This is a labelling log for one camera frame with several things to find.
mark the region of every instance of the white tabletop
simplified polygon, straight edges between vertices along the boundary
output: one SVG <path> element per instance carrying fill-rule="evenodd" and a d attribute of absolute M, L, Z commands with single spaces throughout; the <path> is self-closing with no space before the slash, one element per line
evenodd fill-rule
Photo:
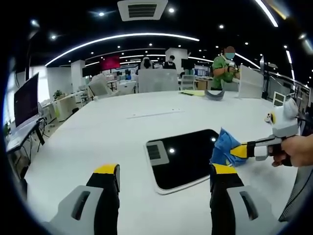
<path fill-rule="evenodd" d="M 210 234 L 209 181 L 160 195 L 146 155 L 147 141 L 223 127 L 239 141 L 271 134 L 264 122 L 272 104 L 238 99 L 228 92 L 222 101 L 178 92 L 116 96 L 93 101 L 70 117 L 36 155 L 25 176 L 27 198 L 40 221 L 49 221 L 59 202 L 92 172 L 107 163 L 121 167 L 118 234 Z M 290 196 L 297 168 L 271 166 L 272 158 L 238 167 L 272 205 L 276 218 Z"/>

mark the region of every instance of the person in black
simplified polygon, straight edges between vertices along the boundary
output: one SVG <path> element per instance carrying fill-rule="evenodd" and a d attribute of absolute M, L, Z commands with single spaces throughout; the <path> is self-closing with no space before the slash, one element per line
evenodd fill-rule
<path fill-rule="evenodd" d="M 175 56 L 171 55 L 170 59 L 164 63 L 163 68 L 164 69 L 175 70 L 176 69 L 176 65 L 173 62 L 174 60 L 175 60 Z"/>

